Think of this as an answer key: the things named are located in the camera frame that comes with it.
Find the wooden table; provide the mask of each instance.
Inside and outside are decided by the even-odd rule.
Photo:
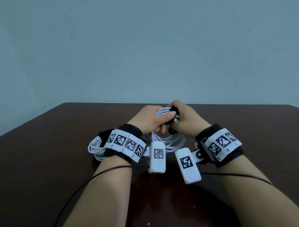
[[[0,137],[0,226],[53,226],[98,162],[87,152],[101,130],[127,123],[146,104],[63,103]],[[190,105],[228,128],[246,156],[299,205],[299,109],[289,105]],[[194,141],[186,145],[194,149]],[[147,165],[142,159],[137,165]],[[200,172],[215,171],[211,164]],[[74,207],[71,201],[59,225]],[[127,226],[237,226],[217,176],[185,185],[174,154],[167,170],[134,169]]]

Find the wall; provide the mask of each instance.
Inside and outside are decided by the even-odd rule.
[[[0,135],[41,114],[9,36],[0,23]]]
[[[62,102],[299,107],[299,2],[12,0],[0,21],[42,111]]]

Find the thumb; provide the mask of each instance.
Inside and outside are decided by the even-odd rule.
[[[157,123],[159,125],[162,125],[162,124],[170,121],[171,119],[173,119],[175,115],[176,115],[175,111],[167,112],[167,113],[165,113],[165,114],[158,117]]]

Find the left hand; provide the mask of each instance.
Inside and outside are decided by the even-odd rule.
[[[163,108],[162,106],[145,106],[135,117],[133,117],[128,124],[134,125],[139,128],[142,134],[149,134],[153,131],[155,133],[165,133],[166,125],[164,123],[170,121],[176,115],[175,111],[167,112],[159,117],[156,111]]]

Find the black cable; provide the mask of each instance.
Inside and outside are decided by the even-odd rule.
[[[65,203],[65,205],[63,206],[62,210],[60,211],[58,217],[56,218],[56,221],[54,223],[54,227],[57,226],[57,223],[59,221],[59,218],[60,216],[62,215],[64,209],[66,208],[66,206],[68,205],[68,203],[70,202],[70,200],[75,196],[75,194],[81,189],[83,188],[88,182],[90,182],[93,178],[97,177],[98,175],[101,175],[102,173],[105,173],[105,172],[108,172],[110,170],[114,170],[114,169],[119,169],[119,168],[148,168],[149,166],[115,166],[115,167],[112,167],[110,169],[106,169],[96,175],[94,175],[92,178],[90,178],[88,181],[86,181],[84,184],[82,184],[75,192],[74,194],[68,199],[68,201]]]
[[[272,186],[274,186],[271,182],[269,181],[266,181],[265,179],[263,178],[260,178],[260,177],[256,177],[256,176],[252,176],[252,175],[246,175],[246,174],[239,174],[239,173],[217,173],[217,172],[203,172],[202,174],[205,174],[205,175],[220,175],[220,176],[239,176],[239,177],[251,177],[251,178],[255,178],[255,179],[258,179],[258,180],[261,180],[261,181],[264,181]]]

